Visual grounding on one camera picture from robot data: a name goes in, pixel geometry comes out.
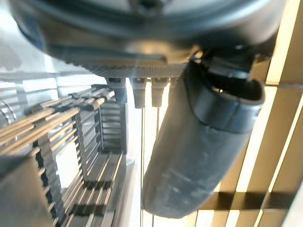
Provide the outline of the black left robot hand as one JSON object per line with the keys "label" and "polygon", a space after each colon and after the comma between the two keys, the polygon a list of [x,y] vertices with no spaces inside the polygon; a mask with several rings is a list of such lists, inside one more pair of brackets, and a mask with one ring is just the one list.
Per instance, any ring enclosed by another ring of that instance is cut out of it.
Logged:
{"label": "black left robot hand", "polygon": [[144,175],[143,208],[182,218],[212,193],[265,101],[250,78],[271,57],[284,0],[11,0],[22,35],[44,53],[105,77],[180,70]]}

